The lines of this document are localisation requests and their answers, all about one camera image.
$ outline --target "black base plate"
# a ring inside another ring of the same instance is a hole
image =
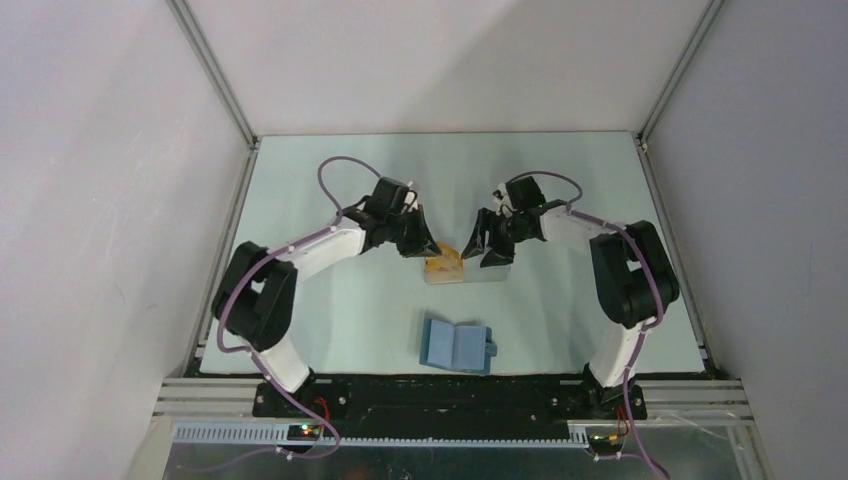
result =
[[[297,392],[344,437],[440,440],[568,438],[568,420],[615,420],[621,399],[592,407],[586,389],[559,375],[324,375]],[[274,387],[257,388],[253,416],[303,418]],[[642,389],[630,390],[636,419],[647,418]]]

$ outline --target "white tabletop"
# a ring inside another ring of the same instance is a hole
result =
[[[324,226],[333,207],[318,188],[327,157],[350,155],[383,175],[414,180],[437,240],[465,246],[477,210],[492,207],[500,182],[527,170],[552,170],[585,191],[577,208],[632,223],[657,214],[629,133],[408,134],[265,137],[249,186],[235,245],[277,247]],[[343,206],[371,193],[375,177],[347,162],[325,169]],[[573,188],[537,180],[548,200]],[[390,244],[340,262],[298,287],[290,335],[317,372],[443,373],[419,365],[422,322],[434,315],[492,328],[498,355],[493,374],[582,371],[609,322],[598,304],[591,258],[562,244],[528,241],[516,247],[506,281],[429,286],[422,259],[403,259]],[[244,354],[226,355],[214,341],[204,373],[256,372]],[[227,336],[227,343],[234,344]],[[703,370],[682,300],[646,342],[640,372]]]

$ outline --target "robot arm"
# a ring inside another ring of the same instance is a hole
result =
[[[484,255],[481,267],[508,265],[515,244],[525,240],[565,242],[591,251],[598,300],[611,323],[600,348],[584,369],[584,378],[598,402],[621,395],[620,387],[639,336],[657,316],[657,307],[642,268],[631,271],[635,252],[621,233],[607,224],[573,211],[562,200],[548,202],[532,177],[513,179],[493,193],[496,209],[480,209],[463,258]],[[663,308],[677,299],[679,285],[653,225],[640,221],[623,229],[647,259]]]
[[[237,293],[228,318],[222,320],[227,331],[249,347],[254,359],[283,388],[297,390],[309,377],[310,369],[286,335],[296,289],[336,262],[385,242],[394,243],[402,257],[441,253],[424,221],[418,193],[409,185],[383,177],[370,196],[345,208],[331,226],[292,242],[281,255],[267,261],[248,287]],[[252,242],[236,248],[212,302],[216,318],[223,316],[241,279],[267,257],[268,249]],[[261,283],[261,291],[254,290],[253,283]]]

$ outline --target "white wall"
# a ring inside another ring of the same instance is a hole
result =
[[[119,478],[245,155],[166,2],[0,3],[0,478]]]
[[[649,155],[779,479],[845,478],[848,6],[730,2]]]
[[[260,134],[641,128],[707,0],[190,2]]]

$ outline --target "gray wall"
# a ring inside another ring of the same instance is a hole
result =
[[[780,479],[845,478],[848,5],[731,2],[649,139]]]
[[[0,478],[121,478],[246,147],[163,0],[0,2]]]

